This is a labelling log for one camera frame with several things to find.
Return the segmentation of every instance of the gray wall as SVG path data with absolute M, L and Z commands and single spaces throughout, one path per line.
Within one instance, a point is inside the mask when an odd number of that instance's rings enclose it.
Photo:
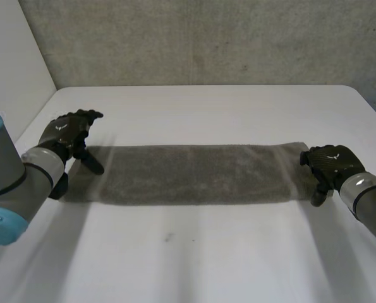
M 376 110 L 376 0 L 20 0 L 57 88 L 343 84 Z

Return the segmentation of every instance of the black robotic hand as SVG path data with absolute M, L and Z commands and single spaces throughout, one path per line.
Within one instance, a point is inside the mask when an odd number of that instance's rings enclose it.
M 91 172 L 97 175 L 104 173 L 103 166 L 92 156 L 85 146 L 85 138 L 89 135 L 89 128 L 97 118 L 104 115 L 94 110 L 78 110 L 59 116 L 45 128 L 39 140 L 39 147 L 52 150 L 59 155 L 64 165 L 71 157 L 79 159 Z M 60 178 L 49 196 L 59 199 L 68 190 L 68 175 Z
M 311 200 L 313 206 L 322 205 L 327 193 L 333 189 L 339 191 L 352 175 L 366 171 L 355 154 L 342 145 L 311 147 L 310 151 L 301 153 L 300 165 L 308 165 L 318 180 Z

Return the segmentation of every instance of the folded towel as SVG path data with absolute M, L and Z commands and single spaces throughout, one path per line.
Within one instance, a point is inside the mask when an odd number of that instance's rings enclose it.
M 304 143 L 262 145 L 91 146 L 105 167 L 79 162 L 65 202 L 113 205 L 235 205 L 309 200 L 316 181 L 299 165 Z

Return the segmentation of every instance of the robotic arm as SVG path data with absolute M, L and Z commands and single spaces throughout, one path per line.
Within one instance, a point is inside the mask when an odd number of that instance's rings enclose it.
M 334 189 L 355 218 L 376 237 L 376 176 L 365 170 L 349 148 L 313 147 L 301 153 L 300 165 L 308 165 L 318 180 L 313 206 L 322 205 L 328 191 Z
M 47 197 L 59 199 L 66 193 L 64 168 L 71 157 L 95 174 L 104 173 L 85 149 L 88 130 L 101 117 L 94 110 L 58 117 L 47 125 L 39 144 L 21 158 L 0 117 L 0 245 L 15 242 L 26 231 Z M 336 190 L 355 218 L 376 236 L 376 177 L 349 148 L 311 148 L 301 153 L 300 165 L 309 166 L 318 180 L 313 206 L 322 205 L 327 193 Z
M 94 110 L 58 117 L 47 125 L 39 144 L 21 158 L 0 117 L 0 245 L 18 240 L 47 197 L 59 199 L 66 193 L 64 168 L 71 157 L 95 174 L 104 173 L 85 149 L 88 130 L 101 117 Z

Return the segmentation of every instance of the white wall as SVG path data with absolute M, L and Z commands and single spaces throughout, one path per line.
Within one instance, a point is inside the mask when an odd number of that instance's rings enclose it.
M 56 87 L 17 0 L 0 0 L 0 113 L 16 141 Z

